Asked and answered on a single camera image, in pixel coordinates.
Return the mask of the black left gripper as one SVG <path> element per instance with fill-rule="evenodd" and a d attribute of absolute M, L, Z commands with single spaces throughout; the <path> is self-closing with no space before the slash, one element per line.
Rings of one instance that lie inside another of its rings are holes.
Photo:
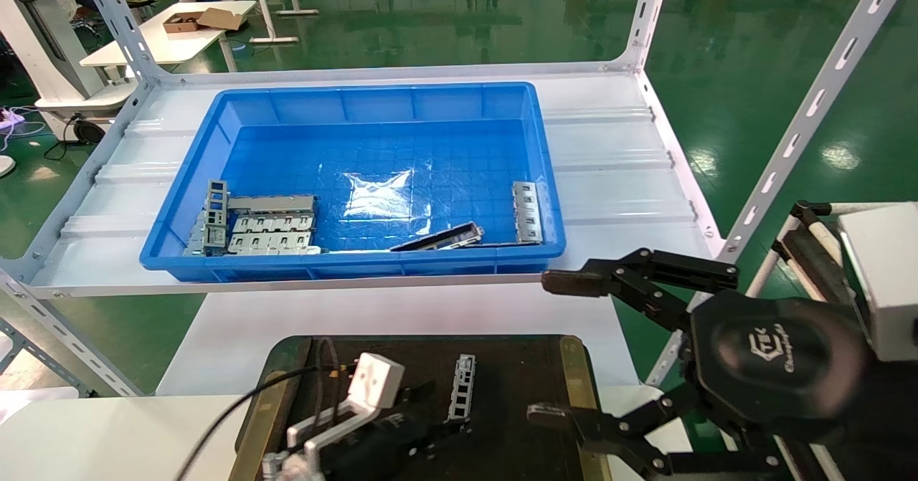
<path fill-rule="evenodd" d="M 404 387 L 400 409 L 429 414 L 436 392 L 435 382 Z M 471 431 L 471 422 L 434 424 L 413 415 L 389 415 L 324 447 L 319 464 L 326 480 L 391 480 L 427 448 L 443 446 Z"/>

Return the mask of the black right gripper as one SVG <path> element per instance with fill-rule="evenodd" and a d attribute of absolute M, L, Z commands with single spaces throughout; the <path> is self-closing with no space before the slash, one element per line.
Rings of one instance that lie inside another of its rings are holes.
<path fill-rule="evenodd" d="M 623 416 L 531 404 L 528 422 L 570 432 L 583 451 L 616 456 L 642 478 L 771 478 L 782 471 L 780 451 L 737 424 L 806 442 L 840 437 L 872 366 L 842 308 L 801 297 L 719 292 L 692 312 L 691 342 L 701 389 L 681 384 Z M 739 431 L 742 447 L 662 452 L 647 439 L 693 412 Z"/>

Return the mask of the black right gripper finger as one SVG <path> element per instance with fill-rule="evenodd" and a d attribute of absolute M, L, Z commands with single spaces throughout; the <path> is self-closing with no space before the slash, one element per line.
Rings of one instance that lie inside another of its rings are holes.
<path fill-rule="evenodd" d="M 738 269 L 711 259 L 642 248 L 620 259 L 588 259 L 577 271 L 541 274 L 541 286 L 551 294 L 611 296 L 665 330 L 688 331 L 688 305 L 666 291 L 666 285 L 716 294 L 737 288 Z"/>

